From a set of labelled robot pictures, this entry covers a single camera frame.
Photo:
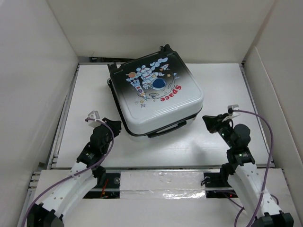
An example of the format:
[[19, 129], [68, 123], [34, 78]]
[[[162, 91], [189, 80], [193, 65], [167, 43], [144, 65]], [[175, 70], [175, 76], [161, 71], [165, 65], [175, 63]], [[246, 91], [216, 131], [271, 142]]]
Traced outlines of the black space-print suitcase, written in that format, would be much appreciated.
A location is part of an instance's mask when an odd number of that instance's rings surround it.
[[204, 93], [180, 55], [169, 44], [120, 66], [108, 64], [107, 84], [127, 133], [154, 138], [193, 121]]

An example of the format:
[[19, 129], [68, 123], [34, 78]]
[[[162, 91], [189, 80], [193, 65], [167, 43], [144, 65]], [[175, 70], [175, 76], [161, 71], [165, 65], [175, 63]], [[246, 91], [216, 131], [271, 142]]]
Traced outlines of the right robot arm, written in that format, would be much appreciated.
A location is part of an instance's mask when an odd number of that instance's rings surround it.
[[233, 125], [228, 113], [202, 117], [210, 133], [218, 133], [226, 142], [228, 162], [223, 164], [219, 182], [230, 186], [240, 199], [245, 211], [251, 217], [249, 227], [292, 227], [294, 219], [284, 213], [266, 188], [266, 178], [257, 171], [248, 144], [250, 129], [244, 124]]

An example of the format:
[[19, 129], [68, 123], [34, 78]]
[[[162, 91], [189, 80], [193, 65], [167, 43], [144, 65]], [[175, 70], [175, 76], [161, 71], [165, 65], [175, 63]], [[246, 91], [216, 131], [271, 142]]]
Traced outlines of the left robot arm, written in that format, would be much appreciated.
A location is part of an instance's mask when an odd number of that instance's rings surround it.
[[108, 118], [85, 121], [99, 123], [99, 126], [94, 128], [68, 175], [45, 189], [29, 205], [23, 227], [63, 227], [80, 200], [94, 187], [106, 183], [106, 169], [101, 163], [112, 150], [122, 123]]

